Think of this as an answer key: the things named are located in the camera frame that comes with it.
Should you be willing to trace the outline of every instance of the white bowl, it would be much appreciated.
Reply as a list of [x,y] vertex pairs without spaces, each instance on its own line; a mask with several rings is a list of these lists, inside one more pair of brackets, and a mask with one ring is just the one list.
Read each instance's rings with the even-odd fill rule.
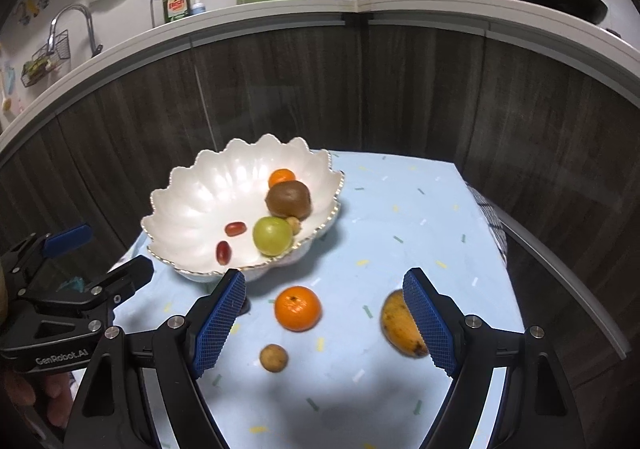
[[[312,212],[293,245],[279,256],[267,257],[256,249],[252,229],[259,218],[270,215],[264,202],[268,179],[280,168],[292,170],[309,188]],[[215,281],[228,269],[241,270],[253,281],[308,252],[313,239],[335,222],[343,183],[344,174],[331,169],[330,153],[311,152],[300,137],[286,144],[271,134],[255,144],[235,138],[220,153],[206,149],[191,167],[172,169],[169,186],[151,193],[154,212],[142,218],[142,228],[151,238],[148,251],[192,281]],[[247,231],[229,238],[224,228],[230,222],[244,222]],[[224,267],[216,260],[216,246],[223,240],[232,251]]]

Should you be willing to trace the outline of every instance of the orange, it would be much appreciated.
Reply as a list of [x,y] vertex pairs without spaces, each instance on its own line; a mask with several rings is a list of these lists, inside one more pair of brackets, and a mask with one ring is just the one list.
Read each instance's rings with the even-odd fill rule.
[[290,171],[289,169],[276,169],[269,177],[269,188],[271,189],[274,185],[279,184],[280,182],[288,182],[295,179],[296,175],[293,174],[293,171]]
[[283,290],[273,305],[281,326],[293,332],[304,332],[316,326],[322,315],[318,296],[304,286]]

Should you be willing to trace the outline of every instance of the light blue tablecloth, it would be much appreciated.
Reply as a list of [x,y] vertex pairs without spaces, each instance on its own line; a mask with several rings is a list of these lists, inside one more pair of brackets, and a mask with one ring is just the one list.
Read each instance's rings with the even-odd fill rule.
[[[494,238],[455,166],[337,152],[334,168],[346,174],[338,222],[298,264],[248,285],[251,313],[237,319],[216,367],[198,381],[231,449],[421,444],[450,378],[430,357],[400,355],[380,330],[382,304],[411,267],[421,267],[463,313],[523,331]],[[125,259],[146,255],[147,243],[142,235]],[[185,314],[211,290],[156,260],[154,267],[151,283],[116,308],[114,323],[128,333]],[[322,320],[306,333],[285,331],[273,316],[270,300],[291,285],[312,287],[322,302]],[[289,352],[281,373],[258,362],[269,343]],[[494,371],[473,448],[486,447],[504,375]],[[162,445],[175,449],[153,371],[145,381]]]

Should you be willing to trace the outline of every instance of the chrome faucet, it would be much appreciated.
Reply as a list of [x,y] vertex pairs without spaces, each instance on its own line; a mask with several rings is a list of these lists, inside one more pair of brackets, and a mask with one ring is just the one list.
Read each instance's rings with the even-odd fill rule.
[[60,16],[67,10],[78,10],[78,12],[82,12],[82,15],[84,15],[84,18],[86,19],[86,29],[89,32],[91,57],[95,57],[102,51],[102,45],[95,45],[94,20],[91,17],[91,12],[89,12],[89,9],[85,5],[79,3],[65,6],[60,10],[60,12],[58,12],[58,15],[51,20],[51,25],[49,26],[49,39],[47,40],[47,55],[53,55],[56,52],[56,25],[58,24]]

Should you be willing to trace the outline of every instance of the textured blue pad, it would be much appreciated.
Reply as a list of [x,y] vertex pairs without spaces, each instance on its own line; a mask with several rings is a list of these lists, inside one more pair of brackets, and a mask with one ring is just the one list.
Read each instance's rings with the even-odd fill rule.
[[58,257],[67,252],[79,249],[94,237],[89,225],[79,225],[63,233],[45,239],[42,246],[43,257]]
[[211,315],[196,338],[193,371],[197,378],[200,378],[206,369],[216,365],[222,346],[225,345],[229,330],[238,317],[245,296],[244,275],[238,271],[214,306]]
[[402,294],[420,335],[427,344],[433,363],[451,376],[458,366],[453,336],[412,270],[404,274]]

